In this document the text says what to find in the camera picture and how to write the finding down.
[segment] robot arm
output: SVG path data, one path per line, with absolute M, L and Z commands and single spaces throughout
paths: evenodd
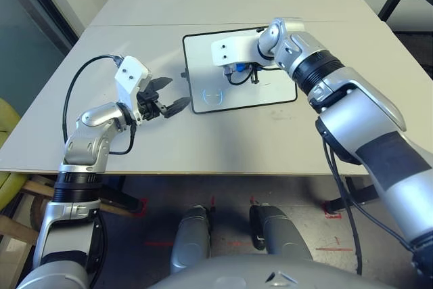
M 415 266 L 432 276 L 433 154 L 407 139 L 403 116 L 389 99 L 305 32 L 299 20 L 277 18 L 255 38 L 216 41 L 212 57 L 225 69 L 253 63 L 285 70 L 319 114 L 322 138 L 340 160 L 367 169 L 414 248 Z
M 52 201 L 47 204 L 33 256 L 34 270 L 18 286 L 22 288 L 89 287 L 88 274 L 100 267 L 102 224 L 98 219 L 102 186 L 109 154 L 131 150 L 135 128 L 160 114 L 166 118 L 182 111 L 188 97 L 170 106 L 158 101 L 158 90 L 172 80 L 151 80 L 149 70 L 134 57 L 121 58 L 115 76 L 118 102 L 86 111 L 76 120 L 76 130 L 65 145 Z M 110 152 L 116 135 L 131 128 L 125 152 Z

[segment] yellow chair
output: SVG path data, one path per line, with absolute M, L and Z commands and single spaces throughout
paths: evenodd
M 19 120 L 20 116 L 14 108 L 0 98 L 0 148 Z M 14 198 L 27 179 L 25 174 L 0 172 L 0 210 Z

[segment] cable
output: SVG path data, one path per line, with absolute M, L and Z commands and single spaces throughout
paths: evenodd
M 332 163 L 332 168 L 335 171 L 337 178 L 340 180 L 341 184 L 343 184 L 341 177 L 340 177 L 340 174 L 338 172 L 335 154 L 334 154 L 334 151 L 332 149 L 331 149 L 331 163 Z M 361 212 L 370 221 L 375 223 L 377 226 L 381 227 L 384 231 L 386 231 L 388 234 L 390 234 L 392 237 L 394 237 L 396 240 L 398 240 L 400 242 L 400 244 L 403 245 L 403 247 L 406 248 L 409 252 L 412 252 L 412 253 L 415 252 L 415 250 L 412 248 L 412 246 L 408 242 L 406 242 L 406 240 L 403 237 L 398 235 L 395 231 L 393 231 L 388 226 L 384 225 L 382 222 L 378 221 L 375 217 L 373 217 L 367 211 L 365 211 L 364 208 L 362 206 L 360 206 L 359 203 L 346 190 L 346 188 L 344 188 L 344 191 L 346 192 L 346 197 L 350 200 L 350 203 L 352 203 L 355 206 L 355 208 L 357 208 L 359 210 L 359 212 Z
M 72 93 L 72 90 L 74 88 L 75 82 L 78 79 L 78 77 L 80 76 L 80 74 L 83 72 L 83 70 L 89 64 L 91 64 L 92 62 L 95 62 L 97 60 L 106 59 L 106 58 L 113 59 L 114 62 L 116 63 L 116 65 L 117 65 L 117 67 L 119 67 L 122 64 L 122 61 L 123 61 L 123 58 L 120 57 L 119 55 L 112 55 L 112 54 L 99 55 L 97 57 L 94 57 L 94 58 L 90 59 L 86 63 L 84 63 L 80 67 L 80 69 L 78 69 L 78 71 L 75 73 L 74 78 L 70 82 L 68 91 L 66 92 L 66 98 L 65 98 L 65 103 L 63 105 L 63 114 L 62 114 L 62 131 L 63 131 L 63 140 L 64 140 L 65 143 L 68 141 L 68 129 L 67 129 L 67 125 L 66 125 L 66 118 L 67 118 L 67 115 L 68 115 L 69 99 L 70 99 L 70 95 Z M 126 149 L 123 152 L 109 152 L 109 154 L 111 154 L 111 155 L 125 155 L 125 154 L 128 154 L 131 151 L 131 149 L 133 148 L 136 130 L 137 130 L 137 123 L 133 120 L 133 122 L 131 123 L 131 128 L 130 128 L 131 136 L 130 136 L 130 140 L 129 140 L 129 147 L 128 147 L 128 149 Z
M 341 199 L 343 200 L 344 208 L 346 209 L 350 227 L 352 228 L 353 233 L 353 241 L 355 243 L 355 255 L 357 256 L 357 274 L 362 275 L 363 273 L 363 257 L 361 252 L 361 244 L 359 242 L 359 235 L 357 226 L 355 225 L 355 220 L 353 219 L 352 211 L 348 205 L 348 198 L 346 195 L 346 188 L 344 187 L 343 182 L 341 181 L 340 176 L 337 174 L 336 170 L 334 169 L 333 164 L 331 163 L 331 160 L 329 158 L 329 153 L 327 151 L 327 144 L 325 139 L 323 139 L 323 150 L 325 150 L 325 157 L 326 161 L 329 165 L 329 168 L 331 169 L 332 175 L 334 176 L 334 179 L 336 180 L 338 191 L 340 192 Z
M 117 55 L 112 55 L 112 54 L 103 54 L 103 55 L 99 55 L 97 57 L 90 59 L 85 64 L 83 64 L 80 69 L 78 69 L 78 71 L 74 75 L 74 78 L 72 79 L 72 81 L 69 84 L 68 91 L 66 92 L 65 103 L 63 105 L 63 115 L 62 115 L 62 131 L 63 131 L 63 140 L 65 143 L 68 141 L 68 127 L 66 125 L 66 117 L 68 115 L 68 106 L 69 106 L 70 94 L 72 93 L 72 89 L 74 88 L 75 82 L 78 79 L 78 77 L 80 76 L 80 74 L 83 72 L 83 70 L 89 64 L 91 64 L 92 62 L 95 62 L 97 60 L 106 59 L 106 58 L 113 59 L 117 63 L 117 59 L 121 58 L 121 57 L 118 57 Z
M 248 74 L 248 76 L 247 76 L 244 80 L 242 80 L 242 81 L 240 81 L 240 82 L 233 82 L 233 81 L 231 81 L 231 74 L 227 74 L 227 80 L 229 81 L 230 85 L 233 85 L 233 86 L 239 86 L 239 85 L 242 85 L 242 84 L 246 83 L 246 81 L 247 81 L 248 79 L 250 79 L 252 73 L 253 73 L 255 70 L 256 70 L 256 68 L 252 66 L 252 67 L 251 67 L 251 71 L 250 71 L 250 73 Z
M 107 251 L 108 251 L 108 232 L 107 232 L 107 225 L 106 221 L 104 219 L 104 216 L 102 216 L 101 211 L 97 215 L 99 217 L 99 222 L 101 223 L 102 228 L 102 235 L 103 235 L 103 245 L 104 248 L 102 249 L 102 256 L 101 256 L 101 263 L 99 264 L 99 267 L 97 268 L 95 275 L 93 276 L 92 281 L 90 282 L 90 288 L 93 288 L 96 284 L 96 281 L 98 280 L 99 276 L 101 275 L 102 267 L 104 266 L 104 263 L 106 262 L 107 257 Z
M 259 66 L 259 68 L 260 68 L 261 70 L 266 70 L 266 71 L 281 70 L 281 68 L 278 68 L 278 67 L 276 67 L 276 68 L 265 68 L 265 67 L 261 67 L 261 66 Z
M 128 149 L 126 149 L 124 152 L 110 152 L 110 155 L 126 155 L 126 154 L 128 154 L 131 151 L 131 149 L 133 149 L 136 130 L 137 130 L 137 123 L 135 122 L 135 120 L 133 120 L 131 123 L 131 127 L 129 128 L 130 137 L 129 137 Z

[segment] black stripe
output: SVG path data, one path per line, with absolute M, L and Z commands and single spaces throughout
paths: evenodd
M 366 143 L 356 154 L 385 191 L 399 181 L 432 168 L 397 131 Z

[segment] white board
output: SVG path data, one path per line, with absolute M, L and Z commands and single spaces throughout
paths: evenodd
M 296 99 L 296 85 L 282 70 L 261 70 L 258 72 L 258 84 L 247 81 L 233 86 L 227 81 L 223 68 L 214 66 L 210 50 L 212 42 L 256 33 L 255 28 L 248 28 L 183 37 L 189 91 L 195 113 L 278 104 Z M 242 81 L 247 75 L 247 72 L 234 72 L 232 81 Z

